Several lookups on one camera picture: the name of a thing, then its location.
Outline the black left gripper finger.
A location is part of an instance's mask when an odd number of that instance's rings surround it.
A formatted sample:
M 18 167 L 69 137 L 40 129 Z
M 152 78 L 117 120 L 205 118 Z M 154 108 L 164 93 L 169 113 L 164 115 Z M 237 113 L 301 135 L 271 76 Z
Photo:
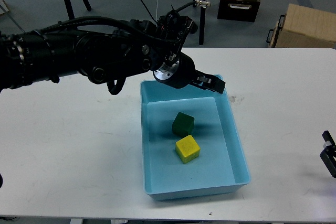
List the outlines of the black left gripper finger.
M 225 84 L 225 81 L 221 78 L 198 70 L 196 70 L 196 78 L 193 80 L 193 86 L 203 90 L 210 90 L 218 94 L 224 93 Z

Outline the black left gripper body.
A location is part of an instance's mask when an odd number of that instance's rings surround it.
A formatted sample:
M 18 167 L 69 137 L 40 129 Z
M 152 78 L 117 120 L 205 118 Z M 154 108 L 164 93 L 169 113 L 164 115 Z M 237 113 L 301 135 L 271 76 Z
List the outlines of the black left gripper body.
M 192 83 L 197 74 L 192 58 L 180 53 L 176 63 L 170 66 L 164 62 L 158 70 L 153 71 L 153 76 L 159 83 L 180 89 Z

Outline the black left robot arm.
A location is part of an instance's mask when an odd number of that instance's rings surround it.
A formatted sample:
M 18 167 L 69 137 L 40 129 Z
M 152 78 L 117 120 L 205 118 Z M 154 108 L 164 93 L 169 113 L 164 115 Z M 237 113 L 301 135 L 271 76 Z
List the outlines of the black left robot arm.
M 40 81 L 58 83 L 79 73 L 118 94 L 127 77 L 151 71 L 156 81 L 223 93 L 225 82 L 196 70 L 182 52 L 197 25 L 179 9 L 157 21 L 80 17 L 28 33 L 1 35 L 1 89 Z

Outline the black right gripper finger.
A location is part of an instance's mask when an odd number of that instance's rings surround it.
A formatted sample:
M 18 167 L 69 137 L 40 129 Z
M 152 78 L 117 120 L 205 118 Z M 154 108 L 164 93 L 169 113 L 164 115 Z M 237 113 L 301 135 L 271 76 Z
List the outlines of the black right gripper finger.
M 331 176 L 335 178 L 335 141 L 328 130 L 322 133 L 322 137 L 325 143 L 323 145 L 323 150 L 320 153 L 320 158 Z

